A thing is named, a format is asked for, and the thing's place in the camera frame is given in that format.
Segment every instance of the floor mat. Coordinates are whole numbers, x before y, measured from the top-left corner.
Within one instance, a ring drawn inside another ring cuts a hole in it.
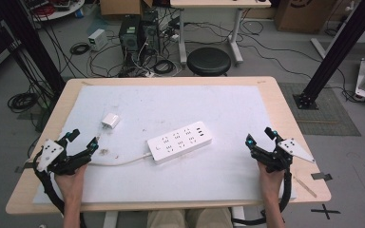
[[[306,84],[279,84],[301,133],[304,135],[361,136],[332,89],[324,88],[319,93],[316,100],[319,110],[298,109],[293,94],[300,94],[306,86]]]

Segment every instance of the metal pole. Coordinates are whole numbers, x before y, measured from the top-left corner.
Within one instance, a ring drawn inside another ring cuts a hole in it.
[[[19,0],[0,0],[0,19],[4,19],[10,31],[28,51],[53,90],[54,98],[58,99],[64,90],[65,82],[49,57],[40,37],[32,27]]]
[[[365,31],[365,0],[362,1],[345,25],[310,83],[301,94],[293,95],[300,109],[315,109],[318,94]]]

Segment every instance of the cardboard box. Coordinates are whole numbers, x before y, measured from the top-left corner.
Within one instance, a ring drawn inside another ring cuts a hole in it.
[[[143,14],[153,0],[101,0],[102,15]]]
[[[278,8],[250,9],[245,17],[253,19],[274,19],[277,9]]]
[[[275,15],[278,30],[319,33],[337,0],[281,0]]]

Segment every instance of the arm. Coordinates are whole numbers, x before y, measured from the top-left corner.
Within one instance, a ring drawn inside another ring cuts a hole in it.
[[[284,171],[267,173],[266,166],[260,162],[259,184],[265,206],[266,226],[268,228],[283,228],[284,223],[279,210],[279,189]]]
[[[83,184],[87,164],[81,166],[74,175],[55,175],[64,198],[64,228],[80,227],[80,209],[83,195]]]

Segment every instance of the pants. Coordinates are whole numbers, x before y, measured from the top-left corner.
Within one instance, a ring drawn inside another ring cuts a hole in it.
[[[151,211],[147,228],[233,228],[228,208]]]

